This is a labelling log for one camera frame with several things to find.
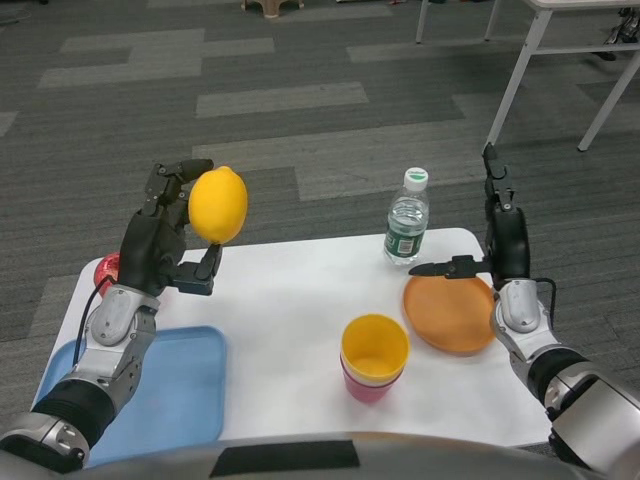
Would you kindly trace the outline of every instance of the lemon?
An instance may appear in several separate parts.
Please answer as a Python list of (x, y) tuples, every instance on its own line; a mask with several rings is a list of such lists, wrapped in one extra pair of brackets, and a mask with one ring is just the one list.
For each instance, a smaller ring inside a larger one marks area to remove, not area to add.
[(191, 226), (209, 243), (227, 243), (242, 229), (248, 203), (247, 187), (233, 170), (220, 167), (207, 172), (191, 190)]

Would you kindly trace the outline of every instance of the water bottle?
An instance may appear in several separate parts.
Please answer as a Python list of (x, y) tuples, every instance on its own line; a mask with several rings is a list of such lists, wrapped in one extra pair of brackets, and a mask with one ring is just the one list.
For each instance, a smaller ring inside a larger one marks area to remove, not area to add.
[(404, 174), (404, 187), (391, 202), (384, 252), (395, 265), (410, 265), (418, 258), (429, 223), (428, 181), (426, 170), (410, 168)]

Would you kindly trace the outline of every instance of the white bottle cap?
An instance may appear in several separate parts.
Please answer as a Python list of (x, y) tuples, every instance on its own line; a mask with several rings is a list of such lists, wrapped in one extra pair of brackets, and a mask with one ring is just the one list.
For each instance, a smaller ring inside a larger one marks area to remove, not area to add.
[(410, 168), (404, 174), (404, 187), (410, 192), (421, 192), (427, 188), (429, 174), (424, 168)]

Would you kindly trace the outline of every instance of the white tabletop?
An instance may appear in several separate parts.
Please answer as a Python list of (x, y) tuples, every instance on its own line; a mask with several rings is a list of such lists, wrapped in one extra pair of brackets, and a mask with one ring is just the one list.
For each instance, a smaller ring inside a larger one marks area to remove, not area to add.
[[(435, 350), (413, 333), (401, 304), (407, 269), (383, 258), (383, 238), (229, 247), (211, 297), (171, 288), (162, 294), (159, 329), (213, 325), (226, 337), (220, 438), (380, 431), (504, 446), (545, 441), (550, 424), (543, 408), (512, 373), (498, 341), (463, 358)], [(199, 260), (202, 254), (189, 251), (185, 259)], [(482, 256), (470, 232), (425, 235), (424, 261), (459, 254)], [(80, 275), (54, 352), (76, 336), (96, 263)], [(370, 406), (346, 391), (339, 352), (344, 327), (372, 312), (407, 326), (412, 351), (400, 380)]]
[(622, 8), (640, 5), (640, 0), (525, 0), (535, 8), (579, 10), (587, 8)]

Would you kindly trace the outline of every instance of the bottle label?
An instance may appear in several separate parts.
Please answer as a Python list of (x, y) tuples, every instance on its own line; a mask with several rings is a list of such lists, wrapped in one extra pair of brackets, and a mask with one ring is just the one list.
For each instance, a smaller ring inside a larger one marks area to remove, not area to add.
[(409, 235), (402, 235), (398, 232), (394, 232), (391, 227), (387, 225), (387, 238), (385, 239), (385, 248), (394, 257), (413, 257), (420, 251), (420, 245), (422, 244), (423, 236), (424, 232), (413, 237)]

